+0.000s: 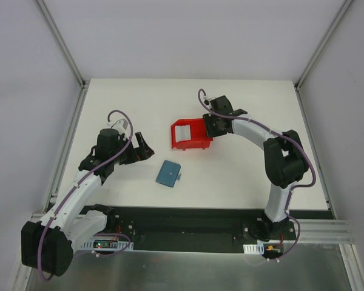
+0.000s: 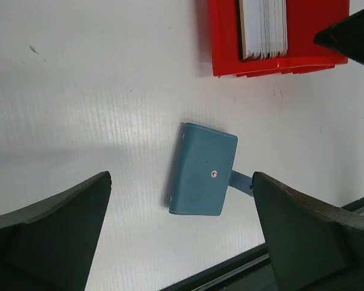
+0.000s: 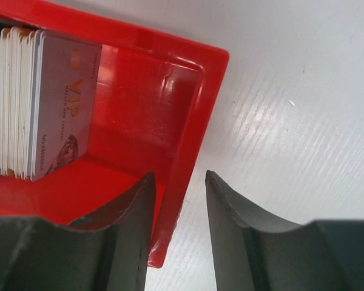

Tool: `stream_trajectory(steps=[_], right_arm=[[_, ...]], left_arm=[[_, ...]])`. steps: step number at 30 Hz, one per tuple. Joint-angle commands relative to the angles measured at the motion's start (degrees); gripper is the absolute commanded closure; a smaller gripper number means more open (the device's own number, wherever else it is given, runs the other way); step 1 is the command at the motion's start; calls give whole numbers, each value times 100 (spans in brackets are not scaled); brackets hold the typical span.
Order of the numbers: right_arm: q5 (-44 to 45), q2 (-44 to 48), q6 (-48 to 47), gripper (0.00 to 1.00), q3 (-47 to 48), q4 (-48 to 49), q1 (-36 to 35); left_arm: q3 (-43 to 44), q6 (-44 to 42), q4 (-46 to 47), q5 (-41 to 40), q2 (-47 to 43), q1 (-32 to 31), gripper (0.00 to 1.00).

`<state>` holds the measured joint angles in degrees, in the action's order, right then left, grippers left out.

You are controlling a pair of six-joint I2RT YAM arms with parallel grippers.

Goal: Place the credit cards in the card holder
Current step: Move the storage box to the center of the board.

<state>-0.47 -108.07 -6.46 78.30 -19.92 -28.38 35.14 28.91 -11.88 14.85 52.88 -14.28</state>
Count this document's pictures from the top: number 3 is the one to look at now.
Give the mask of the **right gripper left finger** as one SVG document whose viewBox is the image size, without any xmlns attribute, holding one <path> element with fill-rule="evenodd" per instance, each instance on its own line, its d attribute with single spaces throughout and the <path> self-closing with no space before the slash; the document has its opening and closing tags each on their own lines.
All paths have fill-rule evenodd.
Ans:
<svg viewBox="0 0 364 291">
<path fill-rule="evenodd" d="M 143 290 L 155 200 L 149 172 L 67 226 L 0 216 L 0 290 Z"/>
</svg>

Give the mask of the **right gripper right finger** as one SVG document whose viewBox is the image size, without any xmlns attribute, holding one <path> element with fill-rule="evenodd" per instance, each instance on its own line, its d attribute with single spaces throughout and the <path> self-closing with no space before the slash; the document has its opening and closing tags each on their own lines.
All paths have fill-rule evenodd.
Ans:
<svg viewBox="0 0 364 291">
<path fill-rule="evenodd" d="M 218 290 L 364 290 L 364 220 L 281 218 L 207 171 Z"/>
</svg>

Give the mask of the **red plastic bin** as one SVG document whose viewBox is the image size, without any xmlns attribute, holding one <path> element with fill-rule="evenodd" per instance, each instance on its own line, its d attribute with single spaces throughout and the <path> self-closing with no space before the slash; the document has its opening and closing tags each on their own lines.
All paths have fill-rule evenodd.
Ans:
<svg viewBox="0 0 364 291">
<path fill-rule="evenodd" d="M 0 1 L 0 18 L 103 47 L 87 153 L 37 182 L 0 176 L 0 216 L 68 224 L 154 172 L 148 265 L 162 267 L 228 52 L 47 1 Z"/>
</svg>

